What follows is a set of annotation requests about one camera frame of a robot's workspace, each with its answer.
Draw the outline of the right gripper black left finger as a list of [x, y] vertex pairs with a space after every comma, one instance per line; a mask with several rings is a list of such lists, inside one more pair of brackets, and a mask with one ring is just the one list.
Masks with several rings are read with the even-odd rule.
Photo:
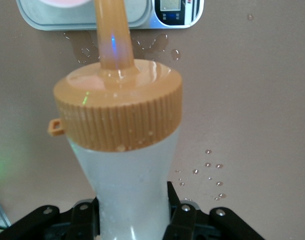
[[100, 235], [97, 198], [78, 201], [72, 208], [70, 240], [96, 240]]

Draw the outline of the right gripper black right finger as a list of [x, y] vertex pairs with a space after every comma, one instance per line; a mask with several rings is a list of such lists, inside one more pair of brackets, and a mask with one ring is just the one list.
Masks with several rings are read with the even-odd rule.
[[172, 182], [167, 182], [170, 222], [164, 232], [165, 240], [192, 240], [196, 222], [196, 208], [182, 203]]

